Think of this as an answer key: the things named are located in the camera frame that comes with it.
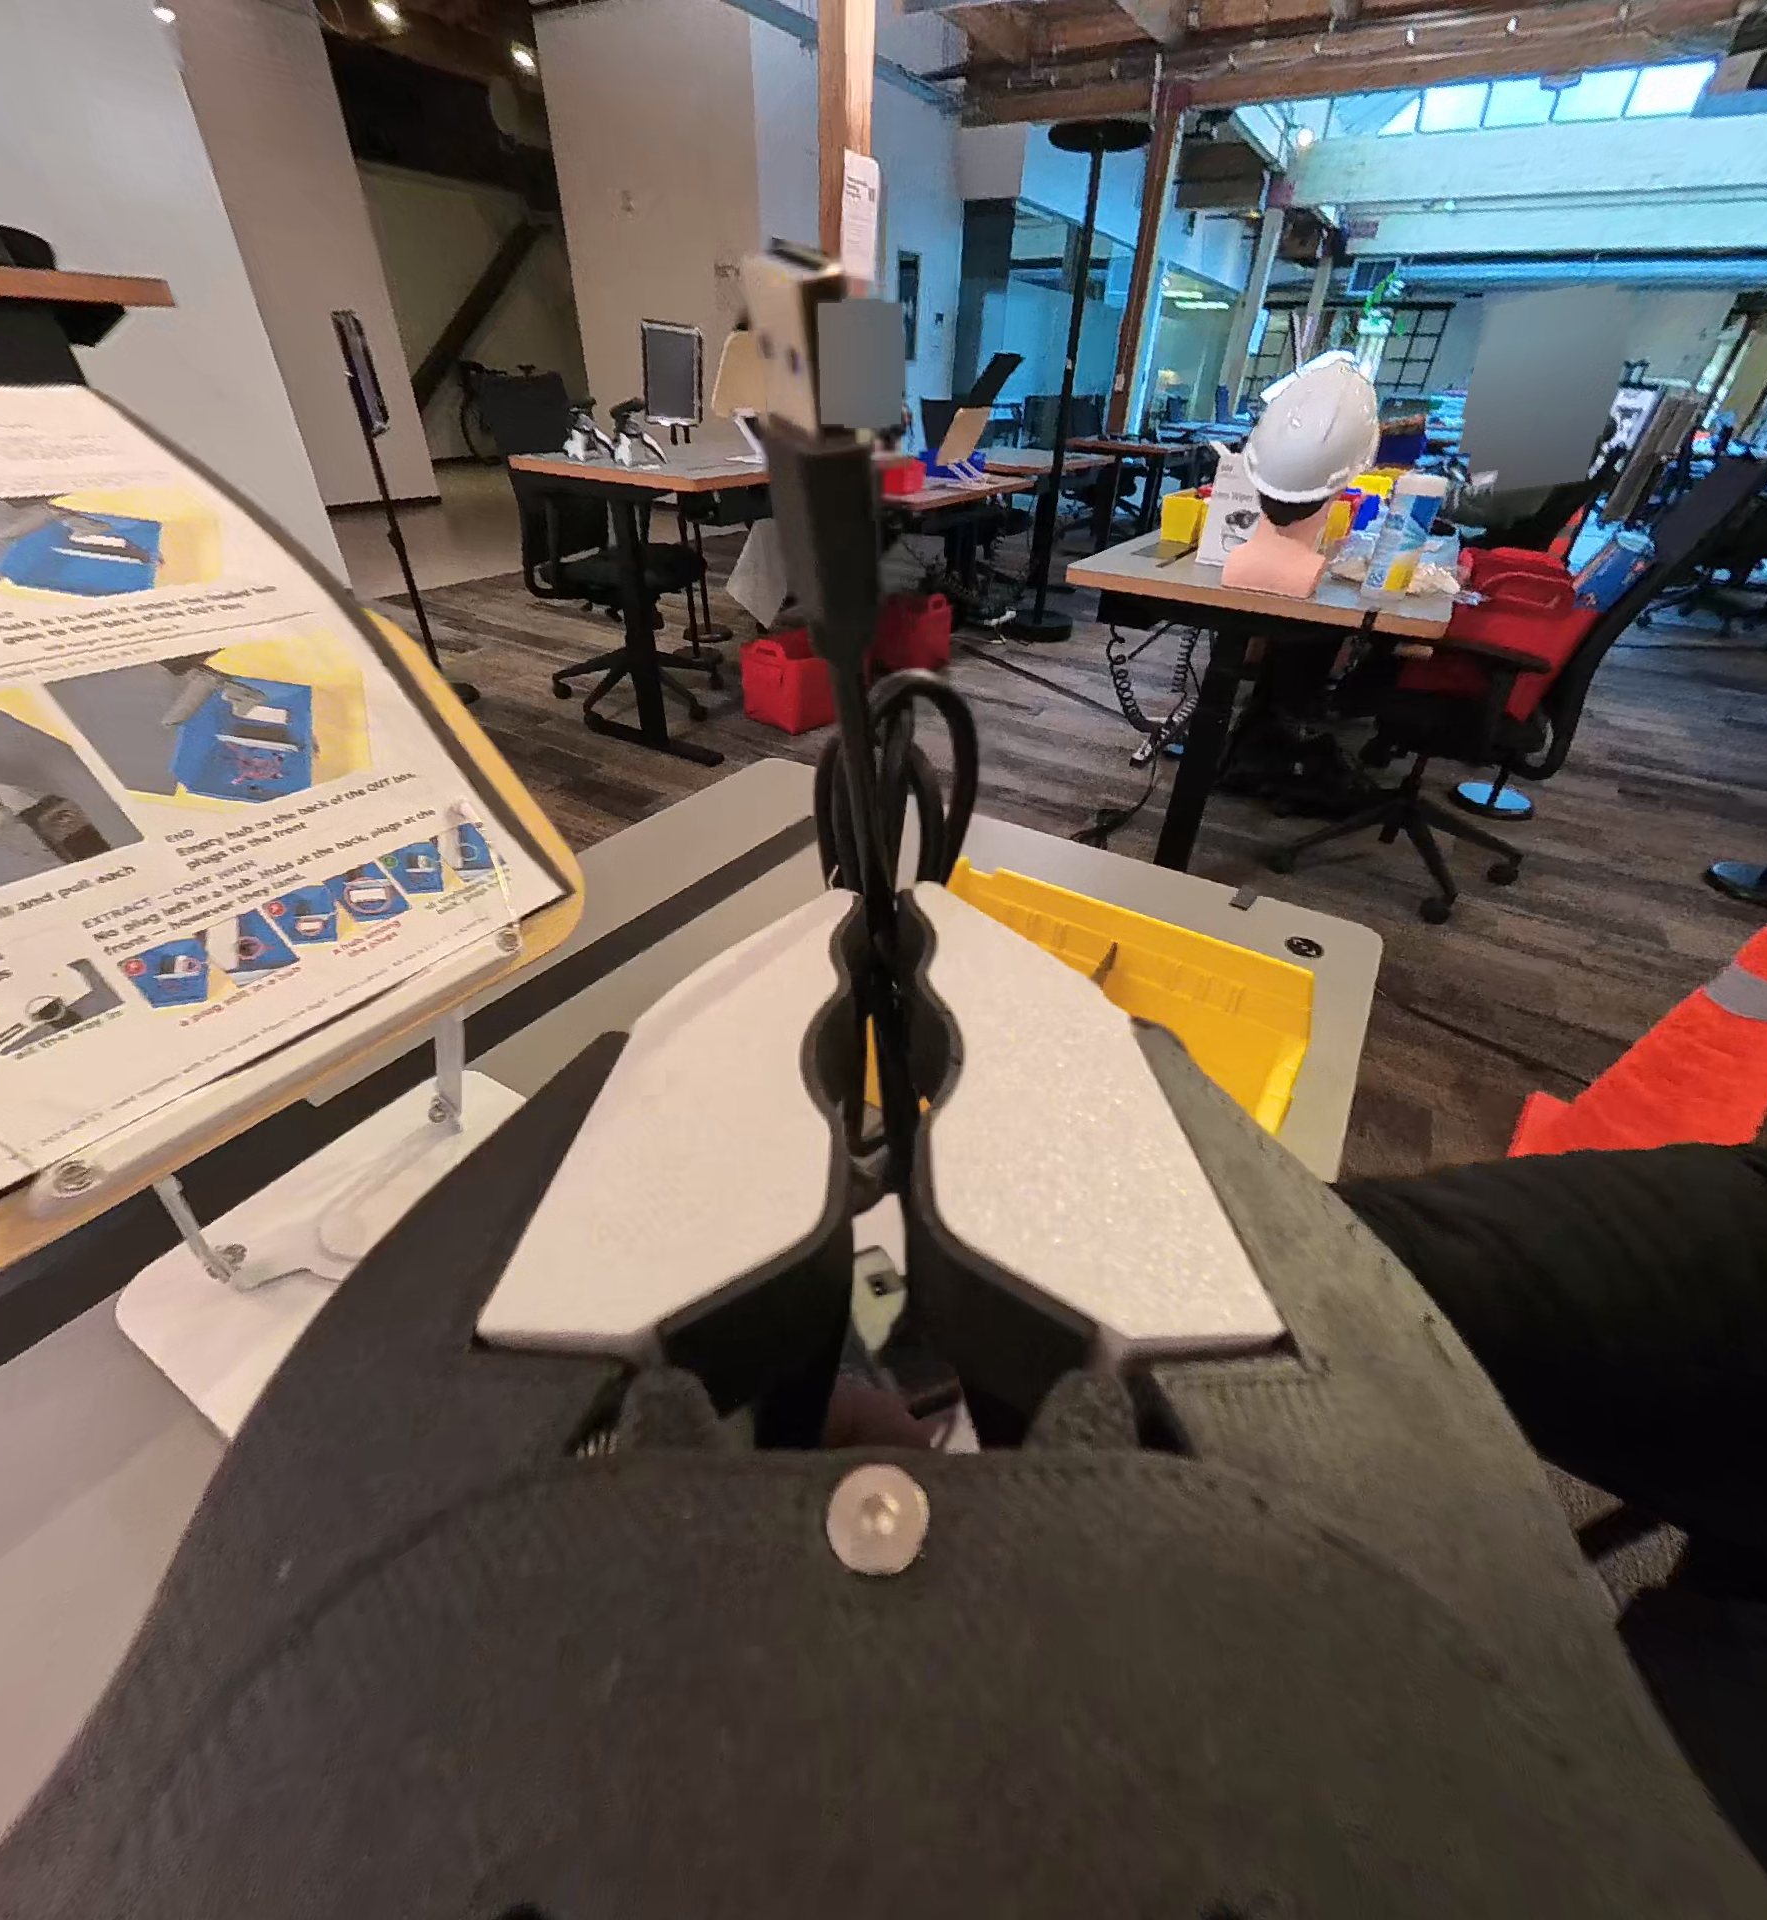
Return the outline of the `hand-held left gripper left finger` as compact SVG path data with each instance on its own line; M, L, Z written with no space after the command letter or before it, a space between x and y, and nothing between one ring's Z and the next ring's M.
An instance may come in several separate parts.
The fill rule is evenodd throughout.
M487 1356L694 1376L772 1449L823 1442L855 1283L857 895L823 891L619 1042L475 1326Z

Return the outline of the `black usb cable silver plug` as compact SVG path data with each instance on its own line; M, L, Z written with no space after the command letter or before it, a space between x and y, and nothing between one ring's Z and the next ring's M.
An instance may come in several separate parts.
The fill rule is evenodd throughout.
M879 1090L870 1158L882 1182L905 1192L924 1090L899 924L900 841L917 822L917 878L944 885L954 876L978 799L978 728L965 696L939 673L900 669L870 684L884 607L882 482L870 444L878 426L834 419L825 397L825 340L855 312L850 274L831 255L774 239L743 258L741 284L776 534L837 726L818 760L816 820L825 881L863 910L857 1009Z

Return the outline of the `person's right forearm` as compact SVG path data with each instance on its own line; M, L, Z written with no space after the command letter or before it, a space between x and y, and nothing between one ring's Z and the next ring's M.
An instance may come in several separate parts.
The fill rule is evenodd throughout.
M1767 1669L1767 1146L1353 1178L1556 1469L1687 1539L1629 1637Z

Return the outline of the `yellow plastic bin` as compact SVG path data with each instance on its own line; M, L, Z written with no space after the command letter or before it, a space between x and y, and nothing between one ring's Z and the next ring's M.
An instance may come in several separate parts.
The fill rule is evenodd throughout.
M962 858L950 891L1165 1027L1264 1132L1281 1134L1310 1053L1314 973L1133 909Z

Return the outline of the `wooden document stand white base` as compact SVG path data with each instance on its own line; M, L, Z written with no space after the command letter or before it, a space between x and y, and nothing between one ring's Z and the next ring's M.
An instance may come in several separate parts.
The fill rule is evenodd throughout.
M512 776L490 739L487 761ZM534 919L509 963L439 990L415 1016L380 1016L346 1042L214 1087L198 1128L156 1120L3 1194L0 1362L125 1289L116 1262L83 1274L83 1236L130 1204L157 1204L171 1237L159 1258L134 1260L152 1274L123 1326L232 1432L327 1290L516 1113L518 1096L467 1062L467 1004L569 939L583 870L577 906Z

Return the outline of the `red storage bin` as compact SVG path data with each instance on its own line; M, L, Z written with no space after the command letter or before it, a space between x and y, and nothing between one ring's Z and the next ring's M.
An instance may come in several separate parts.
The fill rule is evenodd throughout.
M952 664L954 603L944 590L899 590L878 613L870 647L872 671L944 671Z
M793 737L837 720L831 669L806 627L785 627L745 641L738 665L747 720Z

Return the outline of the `grey top desk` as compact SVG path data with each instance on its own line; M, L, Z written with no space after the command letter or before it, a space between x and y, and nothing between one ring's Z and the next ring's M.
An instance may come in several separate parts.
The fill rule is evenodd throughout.
M1368 607L1345 582L1325 582L1307 601L1221 589L1217 565L1202 565L1191 547L1154 538L1133 540L1071 565L1067 582L1094 590L1104 616L1112 615L1112 603L1118 601L1149 611L1151 622L1193 625L1207 638L1200 705L1187 726L1154 851L1159 867L1173 872L1191 867L1205 809L1229 765L1243 686L1254 681L1251 655L1257 644L1268 652L1307 649L1327 662L1345 645L1368 662L1461 654L1490 665L1497 713L1504 711L1509 686L1521 673L1543 669L1531 654L1452 638L1446 601Z

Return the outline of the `orange reflective vest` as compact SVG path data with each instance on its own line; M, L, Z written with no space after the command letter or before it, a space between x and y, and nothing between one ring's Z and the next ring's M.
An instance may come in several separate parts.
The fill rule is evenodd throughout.
M1767 1120L1767 924L1573 1100L1534 1094L1510 1158L1741 1146Z

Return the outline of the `printed instruction sheet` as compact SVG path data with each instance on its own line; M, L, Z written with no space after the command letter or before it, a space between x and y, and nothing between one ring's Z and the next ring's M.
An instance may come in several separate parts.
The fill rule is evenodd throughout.
M579 891L410 638L109 397L0 386L0 1195Z

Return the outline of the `wooden top desk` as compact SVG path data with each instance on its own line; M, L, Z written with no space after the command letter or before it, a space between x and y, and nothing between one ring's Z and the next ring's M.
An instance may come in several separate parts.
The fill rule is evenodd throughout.
M618 459L572 459L564 453L514 453L507 461L507 468L516 457L526 459L539 470L561 472L566 479L595 479L595 480L615 482L621 487L642 488L653 495L655 507L660 502L673 502L677 507L685 507L690 499L718 499L728 492L755 492L755 491L766 491L767 487L767 466L766 466L766 461L759 457L751 457L747 461L679 457L667 465L634 466L634 465L624 465ZM670 758L679 758L683 761L688 761L704 769L716 769L723 765L725 756L716 751L712 748L696 739L677 736L677 733L673 733L673 737L680 742L690 742L696 748L707 750L709 754L720 758L720 764L699 764L680 756L670 756Z

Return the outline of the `white bottle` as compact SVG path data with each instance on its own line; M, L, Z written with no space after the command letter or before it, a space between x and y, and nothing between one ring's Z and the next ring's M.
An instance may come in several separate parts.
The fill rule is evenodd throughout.
M1405 597L1423 561L1435 517L1450 492L1441 472L1407 470L1382 510L1371 547L1360 594L1368 605L1389 605Z

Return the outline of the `white hard hat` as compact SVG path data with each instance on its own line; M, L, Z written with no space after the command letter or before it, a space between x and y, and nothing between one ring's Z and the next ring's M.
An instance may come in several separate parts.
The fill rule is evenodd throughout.
M1327 350L1261 392L1243 461L1259 499L1306 507L1347 492L1378 447L1372 374L1349 350Z

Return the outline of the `small monitor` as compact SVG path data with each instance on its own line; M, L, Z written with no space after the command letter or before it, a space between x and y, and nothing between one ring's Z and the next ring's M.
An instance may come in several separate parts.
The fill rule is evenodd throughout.
M644 414L652 424L690 435L704 419L704 335L696 324L640 324Z

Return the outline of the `wooden shelf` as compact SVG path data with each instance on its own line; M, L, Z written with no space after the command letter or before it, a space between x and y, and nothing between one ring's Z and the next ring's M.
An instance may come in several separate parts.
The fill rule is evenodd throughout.
M91 274L65 269L24 269L3 262L0 299L121 309L175 307L175 296L163 278Z

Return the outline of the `wooden pillar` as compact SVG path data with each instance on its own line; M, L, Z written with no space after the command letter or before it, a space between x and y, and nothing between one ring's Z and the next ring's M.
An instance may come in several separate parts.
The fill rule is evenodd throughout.
M882 170L873 157L875 3L818 9L818 243L852 291L879 284Z

